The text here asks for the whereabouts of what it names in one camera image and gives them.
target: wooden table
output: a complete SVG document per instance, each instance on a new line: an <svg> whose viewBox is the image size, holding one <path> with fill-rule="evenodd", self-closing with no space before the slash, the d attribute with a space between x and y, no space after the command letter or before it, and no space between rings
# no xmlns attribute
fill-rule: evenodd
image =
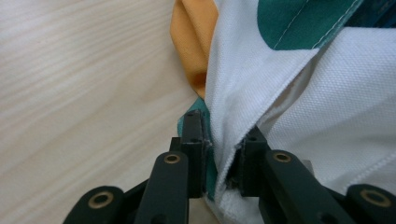
<svg viewBox="0 0 396 224"><path fill-rule="evenodd" d="M80 196L149 177L196 99L173 0L0 1L0 222L62 223ZM203 200L191 223L214 223Z"/></svg>

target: white fabric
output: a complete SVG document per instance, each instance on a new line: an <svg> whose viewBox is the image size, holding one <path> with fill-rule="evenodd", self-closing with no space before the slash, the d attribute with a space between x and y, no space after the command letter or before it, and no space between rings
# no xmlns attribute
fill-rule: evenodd
<svg viewBox="0 0 396 224"><path fill-rule="evenodd" d="M395 31L345 29L307 66L317 49L266 46L257 28L257 4L217 1L205 102L219 170L215 202L224 223L262 222L257 199L241 198L224 184L235 145L260 118L272 148L311 160L319 180L334 189L365 181L372 173L359 174L370 167L388 171L375 181L380 187L393 182ZM294 79L284 104L271 108ZM393 187L384 189L395 193Z"/></svg>

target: yellow-orange fabric strip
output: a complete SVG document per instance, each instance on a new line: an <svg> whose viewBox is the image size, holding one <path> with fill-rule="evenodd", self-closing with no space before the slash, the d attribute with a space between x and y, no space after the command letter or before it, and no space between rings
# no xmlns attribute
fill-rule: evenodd
<svg viewBox="0 0 396 224"><path fill-rule="evenodd" d="M205 98L205 81L210 43L218 19L213 0L176 0L171 36L187 80Z"/></svg>

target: tabletop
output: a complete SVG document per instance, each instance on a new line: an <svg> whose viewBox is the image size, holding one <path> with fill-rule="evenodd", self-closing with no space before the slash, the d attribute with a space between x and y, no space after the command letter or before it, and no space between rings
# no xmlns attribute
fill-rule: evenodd
<svg viewBox="0 0 396 224"><path fill-rule="evenodd" d="M197 95L174 1L0 0L0 223L62 223L88 190L149 177ZM191 200L190 223L216 223Z"/></svg>

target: garment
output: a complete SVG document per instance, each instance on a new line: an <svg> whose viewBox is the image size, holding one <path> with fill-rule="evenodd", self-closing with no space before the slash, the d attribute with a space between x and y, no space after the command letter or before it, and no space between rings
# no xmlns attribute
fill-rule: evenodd
<svg viewBox="0 0 396 224"><path fill-rule="evenodd" d="M271 148L311 160L331 189L364 182L396 193L396 32L343 28L360 3L216 2L205 104L222 222L262 222L257 199L224 182L254 125Z"/></svg>

